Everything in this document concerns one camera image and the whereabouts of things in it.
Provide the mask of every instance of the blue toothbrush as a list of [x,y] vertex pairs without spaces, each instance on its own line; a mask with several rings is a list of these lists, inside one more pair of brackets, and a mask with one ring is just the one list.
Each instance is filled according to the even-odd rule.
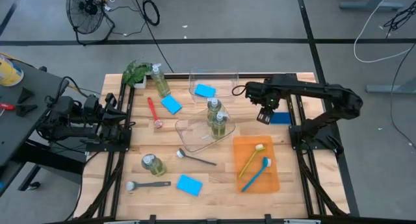
[[248,184],[241,190],[242,192],[245,192],[247,190],[247,188],[249,188],[253,182],[258,178],[258,176],[260,176],[260,174],[262,174],[262,172],[267,168],[270,167],[272,165],[272,160],[268,159],[267,157],[263,158],[263,167],[260,169],[260,171],[248,182]]

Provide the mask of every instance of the black table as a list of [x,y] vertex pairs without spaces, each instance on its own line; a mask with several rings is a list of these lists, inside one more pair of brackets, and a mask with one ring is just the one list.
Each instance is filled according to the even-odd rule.
[[[62,78],[18,61],[13,61],[13,63],[23,70],[24,78],[15,86],[0,86],[0,103],[16,105],[24,87],[34,96],[21,105],[37,105],[38,107],[25,117],[19,117],[15,111],[7,110],[0,116],[0,182],[2,182],[0,195],[26,162],[33,162],[36,165],[23,182],[22,190],[30,184],[38,172],[38,165],[78,174],[81,174],[83,166],[83,163],[78,160],[52,153],[49,151],[49,146],[28,139],[41,118],[48,112],[45,97],[56,95]],[[62,83],[60,94],[64,92],[68,84],[68,81]]]

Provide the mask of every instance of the green plant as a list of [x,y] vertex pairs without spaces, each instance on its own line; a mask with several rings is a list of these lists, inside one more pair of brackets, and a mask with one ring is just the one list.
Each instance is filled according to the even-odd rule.
[[151,70],[151,64],[148,62],[143,62],[141,64],[137,64],[136,60],[130,62],[127,65],[127,68],[123,72],[123,84],[126,84],[130,87],[134,87],[136,83],[140,83],[144,76],[149,73]]

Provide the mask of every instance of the yellow container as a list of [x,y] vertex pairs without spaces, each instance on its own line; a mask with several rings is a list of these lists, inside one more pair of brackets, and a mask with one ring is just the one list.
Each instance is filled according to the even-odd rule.
[[0,85],[13,86],[18,84],[24,76],[23,71],[13,65],[7,57],[0,55]]

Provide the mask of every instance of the floor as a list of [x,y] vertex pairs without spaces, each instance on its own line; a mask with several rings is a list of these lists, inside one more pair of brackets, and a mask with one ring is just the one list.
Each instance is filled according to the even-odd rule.
[[[7,19],[14,1],[0,0],[0,22]],[[159,7],[161,24],[151,27],[151,31],[161,40],[161,50],[174,72],[189,72],[195,67],[316,72],[298,0],[153,1]],[[359,34],[370,13],[340,10],[341,1],[365,0],[304,0],[315,39],[354,39]],[[386,1],[408,7],[414,0]],[[162,62],[163,70],[170,72],[156,46],[145,41],[151,39],[146,27],[128,38],[111,35],[114,45],[76,45],[65,4],[66,0],[20,0],[3,33],[0,31],[0,51],[34,66],[47,66],[48,72],[55,75],[69,75],[79,86],[95,91],[100,91],[106,73],[121,73],[134,59]],[[116,0],[109,6],[134,7],[131,0]],[[362,38],[384,38],[387,31],[381,26],[394,15],[375,14]],[[143,24],[136,12],[126,8],[110,12],[109,16],[116,24],[115,30],[121,33],[137,31]],[[412,18],[390,37],[414,38],[415,26]],[[96,32],[80,35],[80,39],[100,39],[108,29],[103,22]],[[188,39],[201,40],[194,43]],[[372,60],[410,46],[360,44],[357,54]],[[364,100],[359,118],[339,122],[360,215],[416,219],[416,151],[391,124],[389,95],[365,92],[367,84],[390,84],[403,56],[364,64],[354,58],[352,44],[342,44],[340,40],[317,44],[317,52],[326,81],[351,88]],[[416,51],[405,61],[397,83],[416,75],[412,66],[415,55]],[[68,94],[77,97],[71,91]],[[416,116],[411,114],[415,107],[413,96],[394,96],[395,121],[408,136],[412,136],[415,127]],[[35,178],[42,183],[39,190],[16,191],[29,169],[30,165],[23,168],[0,199],[2,223],[45,223],[66,218],[75,204],[79,185],[42,169]]]

